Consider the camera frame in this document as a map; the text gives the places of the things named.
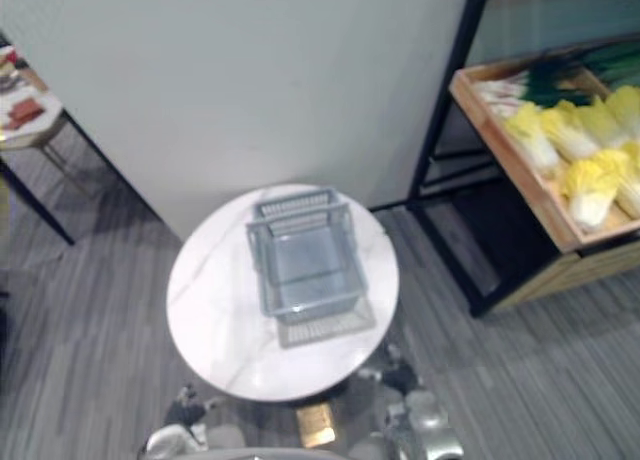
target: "floor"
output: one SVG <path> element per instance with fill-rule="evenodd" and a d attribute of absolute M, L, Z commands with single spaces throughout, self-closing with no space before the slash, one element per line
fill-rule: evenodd
<path fill-rule="evenodd" d="M 215 393 L 166 325 L 180 242 L 72 128 L 54 142 L 90 198 L 38 152 L 5 156 L 77 244 L 11 197 L 0 457 L 132 459 L 181 385 Z M 413 218 L 397 209 L 379 219 L 401 269 L 390 337 L 449 412 L 467 459 L 638 458 L 640 272 L 472 320 Z M 339 389 L 333 449 L 371 428 L 378 393 L 357 379 Z M 293 407 L 232 399 L 215 416 L 239 424 L 252 445 L 294 446 Z"/>

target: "wooden tray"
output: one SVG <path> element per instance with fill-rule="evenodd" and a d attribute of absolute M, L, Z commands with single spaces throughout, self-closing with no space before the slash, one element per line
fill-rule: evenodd
<path fill-rule="evenodd" d="M 569 216 L 567 201 L 560 194 L 560 182 L 568 164 L 561 165 L 561 171 L 555 180 L 548 181 L 542 178 L 525 161 L 503 128 L 503 121 L 492 112 L 473 86 L 475 82 L 499 80 L 515 75 L 526 69 L 536 58 L 538 57 L 458 70 L 450 86 L 451 94 L 560 251 L 572 252 L 640 230 L 640 220 L 633 220 L 617 205 L 613 205 L 600 230 L 594 233 L 583 232 Z M 609 93 L 607 87 L 586 69 L 571 81 L 595 94 Z"/>

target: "round table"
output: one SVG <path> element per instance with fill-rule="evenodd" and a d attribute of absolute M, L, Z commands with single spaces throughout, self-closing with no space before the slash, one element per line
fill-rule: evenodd
<path fill-rule="evenodd" d="M 232 200 L 187 239 L 167 294 L 169 329 L 178 351 L 204 380 L 256 401 L 320 393 L 349 376 L 384 337 L 398 301 L 398 265 L 384 228 L 362 205 L 348 202 L 368 282 L 375 327 L 284 349 L 276 321 L 259 308 L 258 279 L 246 235 L 254 203 L 313 188 L 279 185 Z"/>

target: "black table leg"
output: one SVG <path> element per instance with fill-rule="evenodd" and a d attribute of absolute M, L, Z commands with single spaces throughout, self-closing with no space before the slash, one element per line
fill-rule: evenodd
<path fill-rule="evenodd" d="M 69 245 L 73 245 L 75 242 L 69 236 L 69 234 L 62 228 L 62 225 L 55 219 L 53 215 L 46 209 L 46 207 L 38 200 L 31 190 L 22 183 L 22 180 L 18 178 L 13 170 L 5 163 L 4 160 L 0 159 L 2 162 L 2 176 L 6 179 L 9 187 L 16 192 L 20 198 L 22 198 L 27 205 L 29 205 L 33 210 L 36 211 L 40 217 L 47 222 L 47 224 L 56 231 L 58 235 L 60 235 L 65 242 Z"/>

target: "wall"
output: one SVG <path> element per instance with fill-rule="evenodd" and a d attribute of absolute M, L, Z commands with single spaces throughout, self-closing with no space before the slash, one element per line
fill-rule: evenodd
<path fill-rule="evenodd" d="M 182 238 L 265 184 L 404 198 L 463 0 L 2 0 L 2 26 Z"/>
<path fill-rule="evenodd" d="M 640 0 L 490 0 L 469 64 L 640 32 Z"/>

